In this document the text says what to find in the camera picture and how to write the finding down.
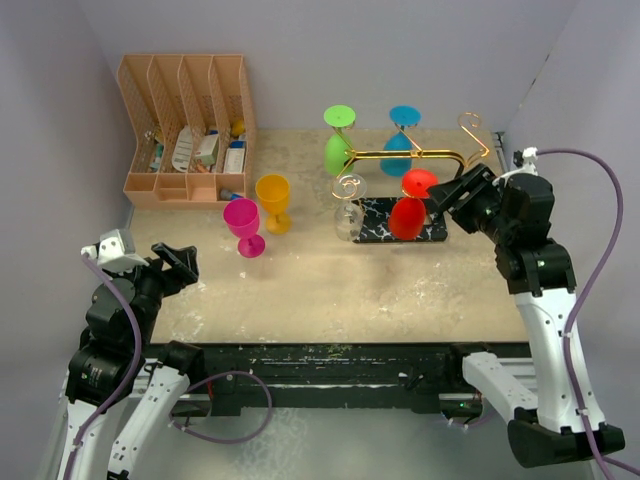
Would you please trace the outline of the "red plastic wine glass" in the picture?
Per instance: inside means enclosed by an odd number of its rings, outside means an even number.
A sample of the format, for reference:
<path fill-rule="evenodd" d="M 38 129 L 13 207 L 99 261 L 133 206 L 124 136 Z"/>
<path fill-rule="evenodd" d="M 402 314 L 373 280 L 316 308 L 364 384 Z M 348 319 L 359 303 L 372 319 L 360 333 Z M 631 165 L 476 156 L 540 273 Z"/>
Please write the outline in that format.
<path fill-rule="evenodd" d="M 401 180 L 404 194 L 393 206 L 388 226 L 391 233 L 402 241 L 415 240 L 427 223 L 429 210 L 425 201 L 429 198 L 427 189 L 437 185 L 437 176 L 426 169 L 410 169 Z"/>

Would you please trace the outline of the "magenta plastic wine glass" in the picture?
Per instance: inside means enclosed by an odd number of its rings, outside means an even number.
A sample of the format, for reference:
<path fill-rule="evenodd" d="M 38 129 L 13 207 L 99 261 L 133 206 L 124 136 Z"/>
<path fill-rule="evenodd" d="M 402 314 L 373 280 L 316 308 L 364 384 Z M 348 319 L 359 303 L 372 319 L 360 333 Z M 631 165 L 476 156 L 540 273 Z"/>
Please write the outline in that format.
<path fill-rule="evenodd" d="M 223 210 L 223 220 L 238 238 L 237 250 L 241 256 L 256 258 L 263 254 L 266 242 L 258 233 L 260 212 L 253 200 L 238 198 L 230 201 Z"/>

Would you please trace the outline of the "yellow plastic wine glass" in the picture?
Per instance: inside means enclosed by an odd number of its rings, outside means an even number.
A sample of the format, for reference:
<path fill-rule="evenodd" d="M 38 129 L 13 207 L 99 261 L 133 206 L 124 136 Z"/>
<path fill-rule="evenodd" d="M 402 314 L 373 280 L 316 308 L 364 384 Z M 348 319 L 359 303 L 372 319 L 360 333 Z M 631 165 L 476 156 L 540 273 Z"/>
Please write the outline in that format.
<path fill-rule="evenodd" d="M 292 224 L 287 213 L 290 200 L 288 180 L 279 174 L 265 175 L 256 182 L 255 192 L 267 214 L 267 231 L 276 235 L 287 233 Z"/>

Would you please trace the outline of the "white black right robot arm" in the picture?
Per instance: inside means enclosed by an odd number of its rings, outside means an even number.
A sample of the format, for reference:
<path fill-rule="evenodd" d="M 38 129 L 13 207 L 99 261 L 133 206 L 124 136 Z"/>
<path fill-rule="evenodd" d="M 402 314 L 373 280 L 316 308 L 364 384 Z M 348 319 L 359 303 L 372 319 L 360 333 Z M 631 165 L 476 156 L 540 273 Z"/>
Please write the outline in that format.
<path fill-rule="evenodd" d="M 525 468 L 585 461 L 624 449 L 623 431 L 595 400 L 581 340 L 570 255 L 549 236 L 552 185 L 533 171 L 496 176 L 479 164 L 428 190 L 438 213 L 495 245 L 496 266 L 526 327 L 536 388 L 528 389 L 496 355 L 478 351 L 445 366 L 456 391 L 479 390 L 507 424 Z"/>

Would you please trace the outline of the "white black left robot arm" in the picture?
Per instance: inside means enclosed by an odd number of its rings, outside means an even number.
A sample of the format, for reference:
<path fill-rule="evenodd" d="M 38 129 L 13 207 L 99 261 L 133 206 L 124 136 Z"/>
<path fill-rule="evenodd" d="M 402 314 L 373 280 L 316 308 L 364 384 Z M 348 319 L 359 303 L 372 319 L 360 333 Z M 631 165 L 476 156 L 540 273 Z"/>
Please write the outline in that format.
<path fill-rule="evenodd" d="M 142 258 L 115 237 L 81 251 L 100 279 L 86 312 L 87 327 L 68 364 L 65 390 L 67 433 L 60 479 L 130 479 L 152 434 L 185 392 L 206 378 L 203 351 L 171 341 L 158 357 L 147 390 L 127 423 L 120 422 L 145 365 L 156 319 L 165 298 L 199 279 L 197 249 L 159 242 Z"/>

